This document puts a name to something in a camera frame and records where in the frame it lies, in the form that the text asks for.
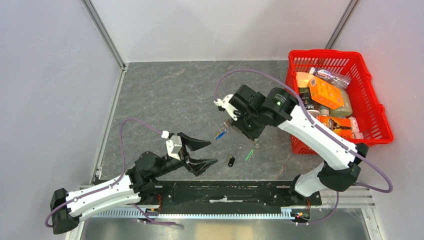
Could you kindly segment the green capped key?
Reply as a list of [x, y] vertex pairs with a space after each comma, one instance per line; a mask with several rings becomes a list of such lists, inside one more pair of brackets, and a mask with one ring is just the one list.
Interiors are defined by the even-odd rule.
[[248, 162], [248, 161], [250, 160], [250, 158], [251, 158], [251, 156], [252, 156], [253, 152], [254, 152], [254, 150], [252, 149], [252, 150], [248, 153], [247, 157], [245, 158], [245, 161], [246, 161], [246, 162]]

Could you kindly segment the black capped key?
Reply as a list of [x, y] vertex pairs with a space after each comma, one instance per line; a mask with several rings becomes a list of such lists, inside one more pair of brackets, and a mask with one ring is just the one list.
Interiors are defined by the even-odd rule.
[[231, 156], [230, 158], [229, 158], [229, 160], [228, 160], [228, 167], [233, 167], [234, 166], [234, 163], [235, 163], [235, 157], [234, 156]]

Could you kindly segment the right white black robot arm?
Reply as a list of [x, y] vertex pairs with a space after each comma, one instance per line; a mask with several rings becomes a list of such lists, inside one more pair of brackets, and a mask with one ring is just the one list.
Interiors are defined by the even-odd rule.
[[331, 189], [343, 192], [358, 179], [361, 157], [368, 147], [349, 142], [304, 111], [285, 89], [272, 88], [264, 96], [243, 84], [234, 94], [215, 104], [231, 117], [231, 126], [249, 140], [256, 140], [267, 126], [285, 131], [305, 143], [323, 158], [323, 163], [297, 176], [288, 191], [289, 200], [300, 205], [313, 193]]

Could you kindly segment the blue capped key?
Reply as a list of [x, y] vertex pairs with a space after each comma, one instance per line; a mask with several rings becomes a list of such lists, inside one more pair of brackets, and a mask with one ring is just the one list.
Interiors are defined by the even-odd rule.
[[218, 132], [216, 134], [216, 136], [214, 137], [215, 140], [219, 140], [220, 138], [222, 138], [225, 134], [227, 133], [227, 131], [225, 129], [221, 130], [220, 132]]

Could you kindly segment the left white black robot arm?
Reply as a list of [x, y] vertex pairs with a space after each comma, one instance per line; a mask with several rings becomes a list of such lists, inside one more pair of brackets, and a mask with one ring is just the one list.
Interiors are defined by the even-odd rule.
[[216, 158], [195, 159], [190, 152], [205, 148], [210, 141], [195, 139], [179, 132], [170, 133], [165, 142], [167, 153], [163, 156], [152, 151], [143, 152], [134, 166], [119, 176], [92, 187], [67, 191], [54, 191], [50, 214], [45, 224], [55, 235], [67, 233], [95, 214], [131, 204], [154, 204], [159, 201], [158, 178], [180, 168], [198, 177]]

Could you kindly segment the leopard print wrist strap keyring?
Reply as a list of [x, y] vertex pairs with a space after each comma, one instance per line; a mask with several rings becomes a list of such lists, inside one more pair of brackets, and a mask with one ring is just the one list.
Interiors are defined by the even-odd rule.
[[224, 129], [227, 131], [227, 132], [231, 132], [231, 133], [234, 133], [235, 135], [238, 135], [238, 136], [240, 136], [240, 137], [243, 137], [245, 140], [247, 140], [247, 142], [249, 143], [249, 144], [251, 144], [254, 148], [259, 148], [259, 146], [260, 146], [260, 144], [259, 144], [259, 142], [258, 142], [258, 140], [257, 139], [254, 139], [254, 140], [251, 140], [251, 139], [249, 139], [247, 136], [245, 136], [243, 133], [242, 133], [242, 131], [241, 130], [239, 130], [237, 127], [235, 127], [235, 126], [233, 126], [232, 125], [232, 122], [233, 122], [233, 119], [232, 118], [228, 118], [228, 119], [226, 119], [225, 121], [224, 121], [224, 123], [223, 123], [223, 126], [224, 126]]

